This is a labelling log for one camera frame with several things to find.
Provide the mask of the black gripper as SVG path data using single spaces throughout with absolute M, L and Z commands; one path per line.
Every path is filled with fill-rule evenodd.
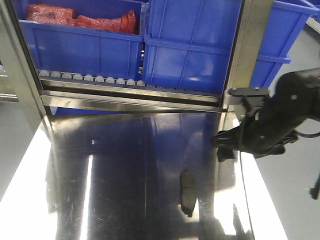
M 255 158 L 282 155 L 286 141 L 296 139 L 291 132 L 299 125 L 299 117 L 263 107 L 253 116 L 230 130 L 219 131 L 212 137 L 218 162 L 233 160 L 234 151 L 250 153 Z

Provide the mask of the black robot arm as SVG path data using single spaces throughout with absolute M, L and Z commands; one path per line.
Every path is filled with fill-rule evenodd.
M 255 158 L 282 155 L 286 144 L 298 140 L 296 127 L 306 119 L 320 119 L 319 68 L 282 75 L 273 96 L 264 87 L 230 88 L 227 94 L 231 104 L 242 105 L 246 113 L 239 126 L 212 138 L 219 162 L 233 159 L 235 151 Z

